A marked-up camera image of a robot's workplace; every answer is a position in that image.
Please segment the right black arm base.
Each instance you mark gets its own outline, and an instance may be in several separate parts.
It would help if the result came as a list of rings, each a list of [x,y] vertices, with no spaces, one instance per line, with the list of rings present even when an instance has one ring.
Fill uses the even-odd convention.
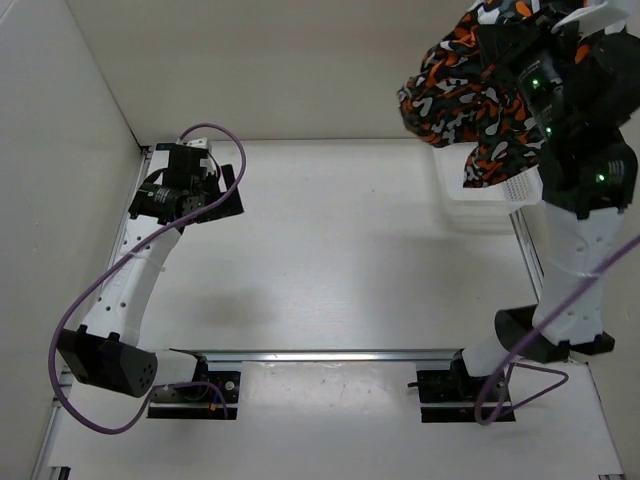
[[[410,393],[418,395],[423,424],[463,424],[476,423],[475,403],[482,385],[483,382],[480,382],[465,390],[449,368],[436,366],[419,368],[416,377],[407,383],[407,388]],[[506,397],[497,422],[515,421],[515,414],[508,412],[511,398],[504,375],[501,375],[498,386],[492,388],[481,406],[483,419],[490,416],[503,391]]]

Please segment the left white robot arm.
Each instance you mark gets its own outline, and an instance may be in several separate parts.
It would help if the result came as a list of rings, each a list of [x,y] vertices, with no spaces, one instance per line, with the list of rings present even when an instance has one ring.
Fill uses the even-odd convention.
[[[243,213],[231,165],[219,166],[205,139],[160,144],[168,163],[148,175],[128,210],[121,255],[130,260],[104,283],[80,326],[65,329],[57,350],[82,384],[125,394],[146,395],[154,386],[174,384],[188,400],[206,395],[210,377],[199,354],[139,348],[143,316],[164,263],[184,232],[177,220],[201,224]]]

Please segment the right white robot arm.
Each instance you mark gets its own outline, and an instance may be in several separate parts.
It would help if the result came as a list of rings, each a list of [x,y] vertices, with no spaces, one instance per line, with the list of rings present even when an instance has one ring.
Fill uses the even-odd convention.
[[[548,265],[536,305],[496,314],[463,349],[449,387],[470,400],[509,352],[540,362],[610,352],[598,266],[631,204],[638,160],[621,127],[639,107],[639,40],[625,32],[633,1],[546,7],[514,26],[482,26],[482,75],[516,90],[544,143],[538,161]]]

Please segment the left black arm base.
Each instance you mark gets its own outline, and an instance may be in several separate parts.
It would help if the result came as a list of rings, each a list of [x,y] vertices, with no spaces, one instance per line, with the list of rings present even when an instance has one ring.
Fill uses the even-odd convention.
[[[156,391],[147,407],[148,419],[236,420],[241,371],[219,366],[200,355],[194,381],[200,385]]]

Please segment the orange black camouflage shorts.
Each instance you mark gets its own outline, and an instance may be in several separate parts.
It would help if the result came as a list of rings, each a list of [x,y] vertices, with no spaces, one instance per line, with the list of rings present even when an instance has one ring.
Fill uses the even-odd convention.
[[[399,89],[399,112],[407,131],[434,148],[474,145],[464,164],[464,188],[498,185],[536,167],[544,144],[521,95],[481,78],[477,29],[518,23],[549,5],[571,12],[587,4],[476,1]]]

